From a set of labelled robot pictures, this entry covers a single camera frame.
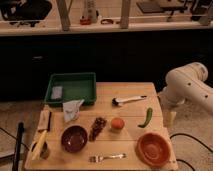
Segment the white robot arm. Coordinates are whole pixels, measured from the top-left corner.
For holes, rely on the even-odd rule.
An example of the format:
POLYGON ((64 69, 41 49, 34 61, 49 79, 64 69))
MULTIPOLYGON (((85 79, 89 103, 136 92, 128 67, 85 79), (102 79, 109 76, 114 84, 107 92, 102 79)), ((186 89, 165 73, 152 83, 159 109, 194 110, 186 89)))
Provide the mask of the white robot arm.
POLYGON ((213 88, 205 84, 207 78, 208 70, 199 62, 172 69, 166 74, 166 87, 159 94, 165 127, 173 124, 174 109, 185 100, 198 104, 213 115, 213 88))

